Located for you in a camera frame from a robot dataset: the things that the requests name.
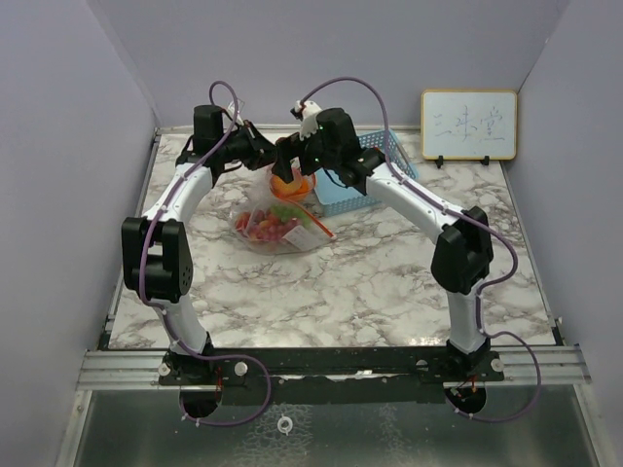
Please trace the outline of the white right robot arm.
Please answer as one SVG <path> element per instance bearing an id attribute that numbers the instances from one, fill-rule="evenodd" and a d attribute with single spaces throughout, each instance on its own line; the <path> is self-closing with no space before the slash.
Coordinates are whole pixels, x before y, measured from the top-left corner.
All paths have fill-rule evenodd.
<path id="1" fill-rule="evenodd" d="M 292 180 L 296 161 L 305 175 L 332 171 L 340 183 L 383 202 L 420 229 L 433 243 L 431 273 L 446 291 L 451 332 L 449 373 L 469 380 L 483 366 L 480 351 L 487 339 L 479 329 L 482 314 L 476 289 L 489 275 L 493 260 L 488 218 L 478 208 L 464 210 L 436 196 L 410 178 L 378 148 L 361 145 L 349 114 L 323 110 L 308 101 L 292 109 L 298 132 L 277 141 L 274 175 Z"/>

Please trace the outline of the red strawberry bunch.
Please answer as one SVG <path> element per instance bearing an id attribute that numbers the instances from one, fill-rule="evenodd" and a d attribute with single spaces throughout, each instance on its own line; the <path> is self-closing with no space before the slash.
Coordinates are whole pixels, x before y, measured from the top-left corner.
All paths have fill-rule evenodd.
<path id="1" fill-rule="evenodd" d="M 249 211 L 244 211 L 238 215 L 235 222 L 235 228 L 239 234 L 243 234 L 245 232 L 250 218 L 251 213 Z"/>

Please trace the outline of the clear zip bag orange zipper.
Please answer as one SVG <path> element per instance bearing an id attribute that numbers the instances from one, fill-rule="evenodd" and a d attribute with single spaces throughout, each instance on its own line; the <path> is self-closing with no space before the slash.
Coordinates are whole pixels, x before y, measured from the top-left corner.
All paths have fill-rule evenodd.
<path id="1" fill-rule="evenodd" d="M 307 253 L 335 239 L 302 205 L 277 198 L 253 199 L 235 206 L 230 226 L 242 243 L 263 255 Z"/>

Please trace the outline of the orange fruit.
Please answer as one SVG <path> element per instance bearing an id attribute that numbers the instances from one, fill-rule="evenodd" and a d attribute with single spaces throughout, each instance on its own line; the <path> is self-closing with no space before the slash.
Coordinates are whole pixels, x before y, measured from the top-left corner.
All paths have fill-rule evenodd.
<path id="1" fill-rule="evenodd" d="M 284 182 L 281 178 L 274 175 L 270 180 L 270 188 L 278 197 L 290 197 L 301 189 L 302 181 L 293 179 L 291 182 Z"/>

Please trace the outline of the green grape bunch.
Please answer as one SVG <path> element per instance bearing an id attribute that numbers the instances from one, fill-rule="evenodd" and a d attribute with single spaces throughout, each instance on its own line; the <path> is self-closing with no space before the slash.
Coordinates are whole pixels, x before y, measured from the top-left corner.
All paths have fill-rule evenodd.
<path id="1" fill-rule="evenodd" d="M 274 204 L 270 208 L 272 215 L 276 216 L 281 223 L 287 223 L 292 219 L 303 219 L 305 212 L 292 204 Z"/>

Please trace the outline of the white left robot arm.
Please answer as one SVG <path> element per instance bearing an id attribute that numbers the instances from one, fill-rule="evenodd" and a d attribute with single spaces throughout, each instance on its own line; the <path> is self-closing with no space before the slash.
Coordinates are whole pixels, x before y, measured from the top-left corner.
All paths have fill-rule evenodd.
<path id="1" fill-rule="evenodd" d="M 185 355 L 181 372 L 193 383 L 209 381 L 215 361 L 206 354 L 210 337 L 189 298 L 194 264 L 186 225 L 229 164 L 256 170 L 274 160 L 274 143 L 253 123 L 232 110 L 199 105 L 171 181 L 151 208 L 122 224 L 125 285 L 159 314 L 169 349 Z"/>

